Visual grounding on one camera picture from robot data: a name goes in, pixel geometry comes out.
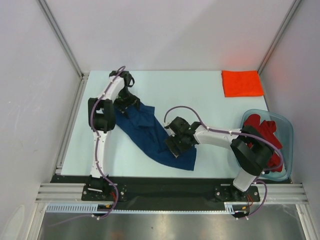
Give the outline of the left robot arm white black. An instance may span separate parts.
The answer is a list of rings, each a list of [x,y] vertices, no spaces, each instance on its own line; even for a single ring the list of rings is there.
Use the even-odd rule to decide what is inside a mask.
[[[88,190],[99,200],[116,196],[116,187],[104,173],[104,159],[107,141],[116,126],[116,112],[119,110],[126,118],[127,108],[140,109],[140,99],[129,91],[135,79],[121,66],[109,74],[106,88],[97,97],[88,99],[88,124],[93,133],[93,160],[87,184]]]

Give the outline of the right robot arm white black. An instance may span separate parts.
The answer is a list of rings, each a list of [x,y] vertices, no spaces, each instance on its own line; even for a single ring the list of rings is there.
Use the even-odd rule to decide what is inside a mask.
[[[251,184],[265,171],[278,150],[250,125],[236,130],[213,129],[200,121],[189,124],[185,119],[176,117],[164,128],[170,132],[164,142],[175,157],[195,145],[213,145],[232,151],[240,170],[229,192],[237,201],[248,196]]]

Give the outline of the blue t shirt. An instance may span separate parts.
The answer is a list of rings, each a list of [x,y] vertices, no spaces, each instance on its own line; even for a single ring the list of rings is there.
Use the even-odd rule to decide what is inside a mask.
[[[186,171],[194,170],[196,148],[192,147],[175,158],[164,142],[169,135],[155,117],[155,107],[140,103],[140,111],[133,106],[126,110],[129,119],[124,117],[120,110],[114,109],[115,123],[145,155],[164,166]]]

